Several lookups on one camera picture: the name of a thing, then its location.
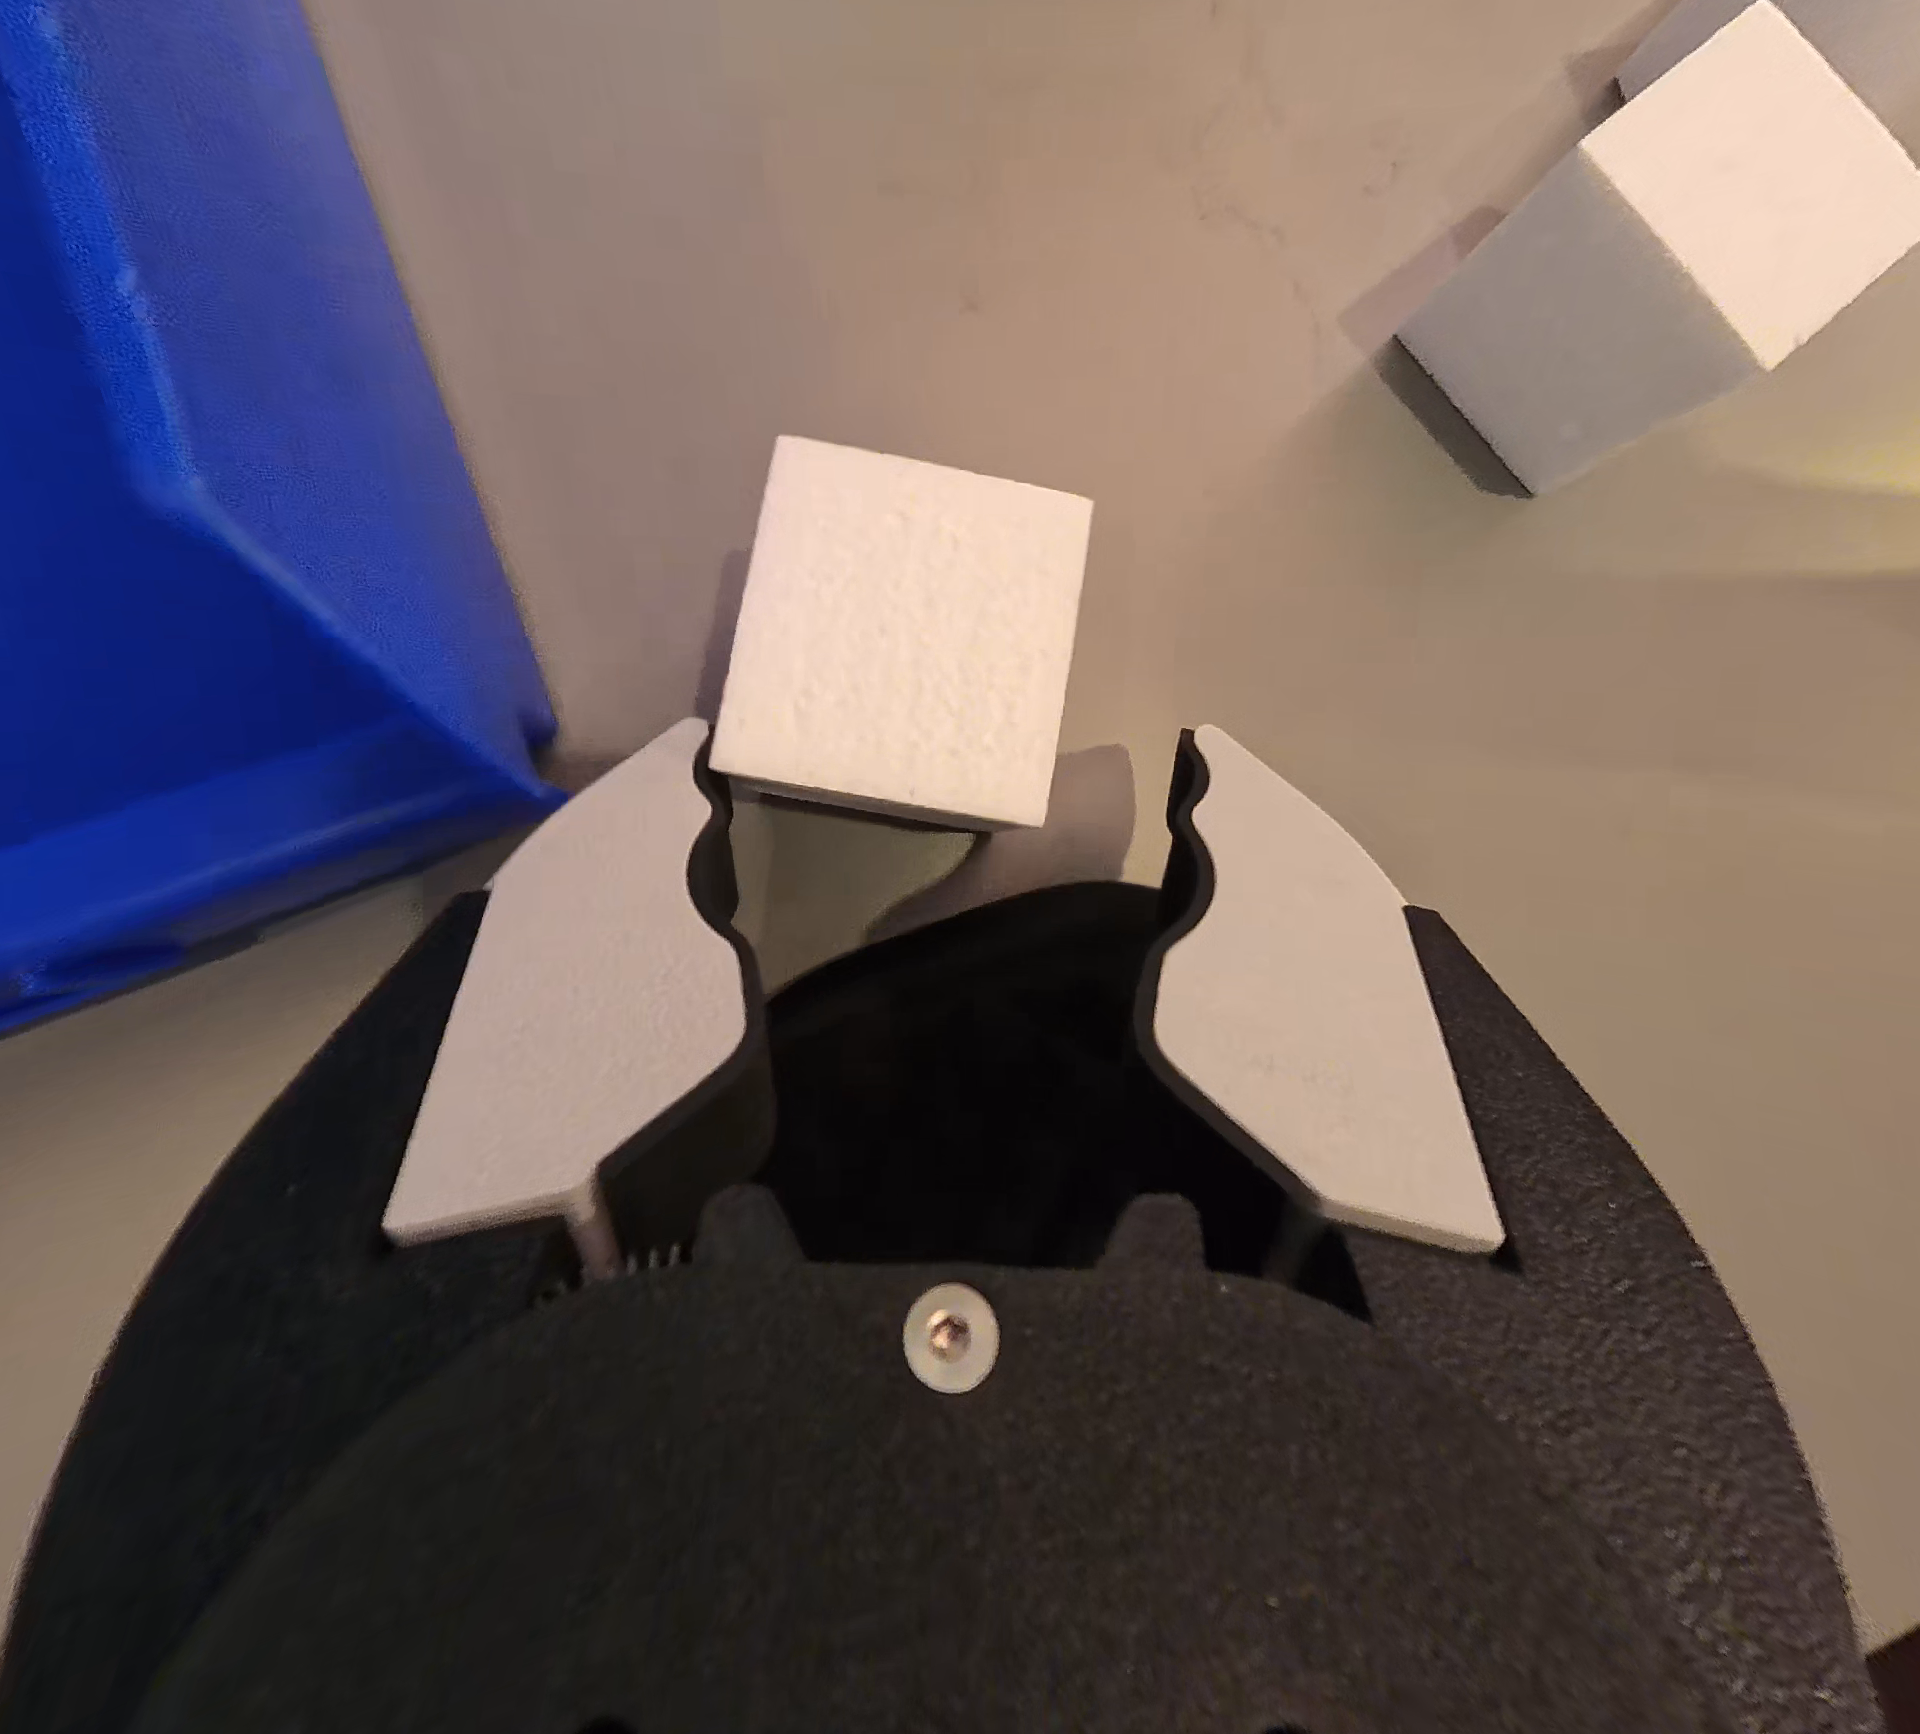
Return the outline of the blue plastic bin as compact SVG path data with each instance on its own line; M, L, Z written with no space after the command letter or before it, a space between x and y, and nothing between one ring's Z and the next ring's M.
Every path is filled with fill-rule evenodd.
M303 0L0 0L0 64L13 1033L564 794Z

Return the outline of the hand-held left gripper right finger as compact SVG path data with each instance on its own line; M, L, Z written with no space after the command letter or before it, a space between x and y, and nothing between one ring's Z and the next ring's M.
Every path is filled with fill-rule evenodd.
M1173 753L1136 1055L1317 1227L1504 1247L1401 892L1218 724Z

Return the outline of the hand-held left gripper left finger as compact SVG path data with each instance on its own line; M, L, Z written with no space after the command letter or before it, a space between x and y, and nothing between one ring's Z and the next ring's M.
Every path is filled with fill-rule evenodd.
M583 1275L687 1251L774 1145L733 798L679 721L571 794L488 887L386 1238L564 1227Z

